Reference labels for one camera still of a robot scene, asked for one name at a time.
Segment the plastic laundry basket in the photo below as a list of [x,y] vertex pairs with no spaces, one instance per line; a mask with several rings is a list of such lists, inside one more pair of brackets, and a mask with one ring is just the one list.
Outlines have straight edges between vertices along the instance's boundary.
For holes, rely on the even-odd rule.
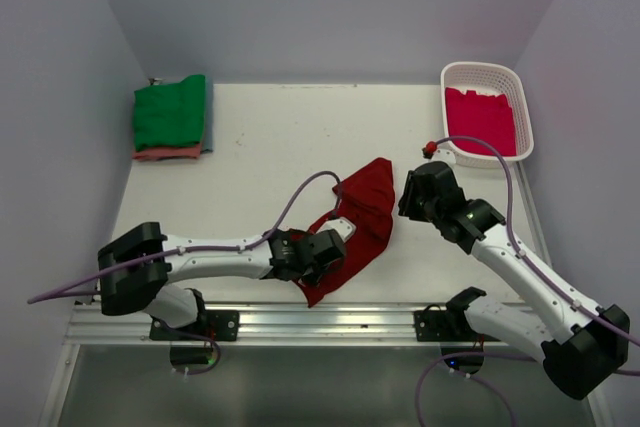
[[[447,106],[445,104],[445,89],[453,87],[460,92],[475,90],[479,94],[505,94],[509,105],[513,109],[513,119],[516,127],[517,155],[505,156],[509,163],[526,159],[533,150],[533,132],[524,89],[518,75],[511,69],[501,65],[485,64],[482,62],[454,62],[442,69],[440,75],[440,89],[442,91],[442,118],[444,121],[444,135],[449,135],[447,121]],[[500,167],[498,160],[489,155],[472,154],[457,147],[453,142],[448,148],[456,156],[456,162],[461,165],[480,168]]]

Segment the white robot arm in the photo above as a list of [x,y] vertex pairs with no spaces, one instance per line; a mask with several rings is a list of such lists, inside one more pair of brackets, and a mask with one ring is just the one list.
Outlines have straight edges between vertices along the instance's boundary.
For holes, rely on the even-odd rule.
[[344,218],[327,220],[315,234],[275,230],[267,239],[202,240],[163,235],[157,222],[147,222],[103,247],[100,270],[157,252],[178,251],[171,263],[164,258],[140,268],[102,278],[101,307],[105,315],[145,312],[172,329],[191,326],[206,334],[199,292],[174,282],[207,277],[300,280],[315,284],[327,269],[345,256],[344,243],[355,226]]
[[[628,341],[576,307],[629,332],[629,317],[616,305],[602,308],[555,273],[516,236],[504,217],[481,199],[467,200],[451,168],[434,161],[410,171],[399,202],[401,216],[432,223],[448,241],[502,277],[536,314],[501,304],[480,289],[467,289],[446,304],[447,324],[487,334],[540,362],[564,393],[584,398],[627,360]],[[527,257],[573,303],[551,289],[524,262]]]

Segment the pink towel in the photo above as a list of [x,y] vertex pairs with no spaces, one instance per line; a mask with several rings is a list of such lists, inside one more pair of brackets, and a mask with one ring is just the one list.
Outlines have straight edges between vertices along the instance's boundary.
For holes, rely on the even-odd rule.
[[[504,156],[518,155],[513,110],[504,94],[480,95],[474,90],[463,94],[445,90],[449,134],[468,135],[488,142]],[[482,145],[468,140],[454,140],[456,147],[472,154],[492,155]]]
[[139,161],[163,159],[197,159],[202,151],[202,142],[192,147],[153,147],[133,152],[133,158]]

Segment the white wall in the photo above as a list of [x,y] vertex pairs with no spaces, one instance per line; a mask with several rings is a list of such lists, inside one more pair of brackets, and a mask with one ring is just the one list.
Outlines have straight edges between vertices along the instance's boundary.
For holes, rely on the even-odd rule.
[[[525,165],[554,266],[625,309],[638,336],[640,0],[554,0],[517,71],[536,138]],[[638,425],[639,389],[607,381],[616,425]]]
[[106,0],[0,0],[0,412],[35,425],[71,300],[28,297],[95,271],[130,167],[145,84]]
[[109,0],[145,72],[218,81],[435,83],[513,66],[551,0]]

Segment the red towel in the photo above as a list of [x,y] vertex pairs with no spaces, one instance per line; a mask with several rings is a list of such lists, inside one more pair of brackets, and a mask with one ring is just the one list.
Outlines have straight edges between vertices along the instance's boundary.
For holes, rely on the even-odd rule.
[[133,152],[135,160],[163,160],[163,159],[197,159],[202,152],[202,142],[191,147],[151,147]]
[[[450,135],[470,135],[488,142],[504,156],[517,155],[516,127],[507,96],[463,94],[445,89],[447,123]],[[456,147],[472,154],[493,155],[489,149],[468,140],[454,140]]]
[[[356,232],[346,243],[347,256],[341,267],[324,275],[318,285],[296,282],[309,307],[339,289],[387,248],[393,228],[391,211],[394,205],[393,173],[387,159],[377,158],[342,181],[342,202],[337,214],[353,223]],[[309,231],[316,232],[330,214],[327,212],[320,217]]]

